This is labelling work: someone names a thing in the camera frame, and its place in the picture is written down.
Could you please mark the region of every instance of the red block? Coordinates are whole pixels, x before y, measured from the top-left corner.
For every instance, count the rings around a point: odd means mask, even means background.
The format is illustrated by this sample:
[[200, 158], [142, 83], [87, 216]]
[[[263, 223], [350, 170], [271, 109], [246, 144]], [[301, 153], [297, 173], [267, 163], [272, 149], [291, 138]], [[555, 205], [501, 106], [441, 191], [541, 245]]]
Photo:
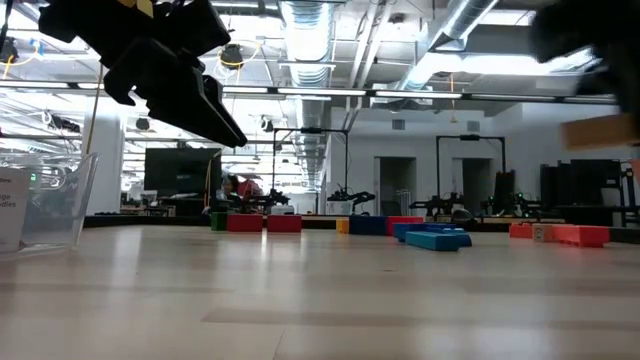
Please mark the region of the red block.
[[302, 216], [300, 215], [269, 215], [267, 217], [267, 232], [302, 232]]
[[389, 216], [387, 217], [387, 236], [393, 236], [393, 224], [421, 224], [422, 216]]
[[553, 238], [579, 247], [603, 247], [609, 242], [609, 228], [604, 226], [554, 225]]
[[511, 224], [509, 237], [518, 239], [533, 239], [533, 227], [529, 223]]
[[229, 214], [227, 216], [227, 231], [262, 232], [262, 215]]

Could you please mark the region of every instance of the light wood floor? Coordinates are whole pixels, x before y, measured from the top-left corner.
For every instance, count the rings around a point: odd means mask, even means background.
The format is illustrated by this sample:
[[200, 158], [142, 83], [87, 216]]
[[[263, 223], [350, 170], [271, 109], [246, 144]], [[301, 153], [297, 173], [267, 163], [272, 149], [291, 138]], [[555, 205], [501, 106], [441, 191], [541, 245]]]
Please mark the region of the light wood floor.
[[0, 262], [0, 359], [639, 359], [640, 247], [87, 230]]

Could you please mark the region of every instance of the exposed ceiling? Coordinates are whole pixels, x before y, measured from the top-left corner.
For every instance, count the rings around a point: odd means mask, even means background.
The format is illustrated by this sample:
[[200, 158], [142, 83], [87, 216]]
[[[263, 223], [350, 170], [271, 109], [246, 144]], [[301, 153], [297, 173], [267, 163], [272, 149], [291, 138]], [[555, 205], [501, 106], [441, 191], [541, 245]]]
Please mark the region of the exposed ceiling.
[[[375, 57], [371, 58], [370, 71], [363, 78], [364, 87], [384, 86], [400, 80], [407, 71], [422, 56], [416, 42], [429, 34], [429, 29], [435, 28], [437, 21], [446, 13], [448, 1], [446, 0], [394, 0], [395, 3], [386, 3], [390, 7], [389, 21], [374, 21], [372, 23], [371, 37], [363, 35], [363, 24], [369, 21], [365, 18], [372, 3], [369, 0], [352, 0], [337, 5], [333, 15], [331, 26], [334, 28], [330, 42], [331, 54], [329, 63], [332, 66], [330, 87], [345, 87], [350, 83], [350, 76], [354, 68], [354, 59], [358, 55], [358, 47], [365, 42], [368, 51], [375, 42], [379, 41], [379, 48], [375, 51]], [[503, 0], [480, 22], [480, 25], [469, 35], [466, 51], [462, 53], [463, 61], [458, 61], [459, 54], [443, 54], [441, 71], [451, 67], [456, 62], [456, 67], [451, 75], [436, 74], [427, 83], [428, 87], [438, 91], [464, 91], [501, 94], [526, 94], [526, 95], [568, 95], [576, 81], [576, 73], [581, 59], [565, 59], [553, 65], [553, 68], [541, 67], [528, 57], [527, 31], [529, 22], [535, 9], [544, 4], [545, 0]], [[267, 6], [276, 6], [274, 1], [266, 1]], [[215, 1], [215, 6], [250, 6], [251, 1]], [[376, 12], [376, 19], [383, 16], [380, 9]], [[241, 70], [229, 70], [219, 61], [219, 49], [215, 49], [203, 56], [207, 74], [216, 77], [221, 83], [228, 85], [249, 86], [291, 86], [291, 64], [287, 53], [287, 41], [285, 40], [285, 24], [275, 17], [238, 16], [235, 13], [221, 12], [221, 18], [229, 30], [233, 30], [232, 42], [241, 45], [242, 54], [247, 61]], [[20, 53], [19, 63], [13, 65], [6, 72], [6, 80], [47, 80], [61, 82], [95, 82], [99, 73], [97, 55], [89, 49], [81, 40], [76, 39], [71, 44], [65, 44], [51, 39], [37, 31], [37, 6], [34, 4], [17, 4], [16, 11], [10, 18], [9, 36], [16, 38], [16, 46]], [[314, 49], [313, 41], [302, 44], [302, 49], [309, 51]], [[360, 77], [366, 67], [366, 58], [363, 56]], [[549, 74], [550, 71], [563, 71], [560, 74]], [[60, 130], [52, 129], [42, 120], [44, 112], [63, 116], [80, 126], [84, 122], [85, 96], [73, 94], [33, 94], [20, 93], [13, 90], [0, 88], [0, 127], [7, 134], [46, 135], [59, 134]], [[240, 127], [251, 140], [270, 140], [272, 134], [267, 134], [260, 128], [262, 120], [271, 120], [276, 125], [297, 126], [296, 101], [290, 99], [232, 99], [224, 100], [225, 106], [232, 112]], [[333, 99], [330, 102], [333, 126], [341, 126], [344, 118], [344, 99]], [[466, 131], [466, 123], [448, 121], [449, 113], [446, 110], [456, 109], [467, 111], [472, 121], [486, 123], [487, 119], [505, 110], [509, 105], [499, 102], [458, 102], [454, 105], [451, 101], [436, 101], [428, 111], [404, 109], [398, 112], [389, 112], [385, 109], [367, 108], [365, 104], [358, 115], [352, 131], [360, 135], [367, 135], [381, 126], [388, 127], [388, 121], [393, 119], [405, 119], [407, 126], [412, 122], [425, 118], [433, 120], [433, 125], [421, 128], [424, 135], [437, 133], [438, 131]], [[135, 108], [126, 109], [130, 113], [128, 137], [149, 138], [184, 138], [197, 139], [175, 127], [152, 121], [150, 132], [140, 132], [135, 127], [135, 121], [143, 116], [146, 111], [143, 103]], [[446, 121], [435, 121], [441, 117], [448, 117]], [[69, 136], [77, 136], [62, 131]], [[294, 145], [307, 142], [293, 136], [289, 140]], [[38, 146], [42, 151], [74, 151], [79, 148], [79, 140], [67, 142], [58, 140], [25, 141], [20, 144], [18, 140], [0, 140], [0, 147], [11, 148], [14, 151], [30, 151]], [[286, 166], [281, 166], [281, 173], [297, 173], [299, 176], [283, 175], [278, 181], [291, 182], [309, 180], [311, 163], [296, 160], [295, 154], [304, 158], [306, 151], [299, 146], [291, 145], [282, 150], [283, 156], [292, 156], [292, 161]], [[127, 153], [137, 156], [136, 160], [129, 161], [125, 155], [125, 169], [130, 174], [140, 174], [140, 154], [147, 146], [174, 146], [169, 142], [129, 142]], [[323, 143], [319, 141], [316, 151], [323, 154]], [[272, 151], [270, 145], [253, 145], [245, 149], [245, 158], [252, 158], [256, 153], [260, 161], [248, 164], [246, 167], [238, 167], [232, 171], [270, 172], [271, 159], [268, 154]]]

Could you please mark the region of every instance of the white column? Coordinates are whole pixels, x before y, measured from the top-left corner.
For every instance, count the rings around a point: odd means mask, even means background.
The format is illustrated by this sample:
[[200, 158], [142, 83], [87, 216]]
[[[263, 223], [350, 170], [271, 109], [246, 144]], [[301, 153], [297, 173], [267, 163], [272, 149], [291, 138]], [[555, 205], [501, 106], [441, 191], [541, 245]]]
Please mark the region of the white column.
[[[88, 145], [94, 99], [88, 98], [85, 105], [84, 128], [82, 131], [82, 153]], [[98, 167], [91, 189], [87, 215], [100, 212], [120, 212], [120, 184], [122, 182], [122, 161], [126, 118], [120, 105], [112, 99], [101, 98], [98, 103], [93, 137], [89, 153], [98, 153]]]

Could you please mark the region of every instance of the green block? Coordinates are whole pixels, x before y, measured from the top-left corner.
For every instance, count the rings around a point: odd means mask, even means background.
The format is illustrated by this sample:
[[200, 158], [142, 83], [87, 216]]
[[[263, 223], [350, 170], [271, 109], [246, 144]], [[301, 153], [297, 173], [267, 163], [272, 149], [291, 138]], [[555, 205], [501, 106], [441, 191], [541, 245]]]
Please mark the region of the green block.
[[227, 230], [227, 213], [211, 213], [211, 230]]

